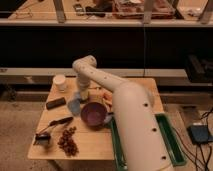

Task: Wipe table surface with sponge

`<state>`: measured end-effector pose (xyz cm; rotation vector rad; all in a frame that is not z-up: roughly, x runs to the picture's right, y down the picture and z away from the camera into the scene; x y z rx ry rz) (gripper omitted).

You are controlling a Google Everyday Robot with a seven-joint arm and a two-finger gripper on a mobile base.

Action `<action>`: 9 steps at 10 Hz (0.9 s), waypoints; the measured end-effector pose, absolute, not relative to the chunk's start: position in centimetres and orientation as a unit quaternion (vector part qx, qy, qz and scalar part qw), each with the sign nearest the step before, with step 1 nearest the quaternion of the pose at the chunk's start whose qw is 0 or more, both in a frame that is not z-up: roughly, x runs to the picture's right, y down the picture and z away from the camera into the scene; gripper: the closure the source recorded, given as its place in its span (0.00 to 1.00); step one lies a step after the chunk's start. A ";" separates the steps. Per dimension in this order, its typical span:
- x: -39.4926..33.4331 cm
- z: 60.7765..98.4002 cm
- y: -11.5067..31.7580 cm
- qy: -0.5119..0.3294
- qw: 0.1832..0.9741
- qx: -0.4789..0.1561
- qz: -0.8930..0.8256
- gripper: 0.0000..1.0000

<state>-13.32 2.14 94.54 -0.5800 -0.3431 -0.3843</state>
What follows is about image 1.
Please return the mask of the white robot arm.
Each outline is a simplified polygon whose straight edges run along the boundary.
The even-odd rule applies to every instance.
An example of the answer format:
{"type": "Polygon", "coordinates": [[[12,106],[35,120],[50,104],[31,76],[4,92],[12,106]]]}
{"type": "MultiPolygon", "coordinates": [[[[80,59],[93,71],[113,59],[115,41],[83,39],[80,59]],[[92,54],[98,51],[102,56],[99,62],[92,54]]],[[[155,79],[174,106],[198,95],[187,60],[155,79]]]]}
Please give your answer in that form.
{"type": "Polygon", "coordinates": [[[112,93],[114,118],[128,171],[174,171],[154,114],[154,97],[144,86],[96,68],[89,55],[73,62],[77,86],[94,81],[112,93]]]}

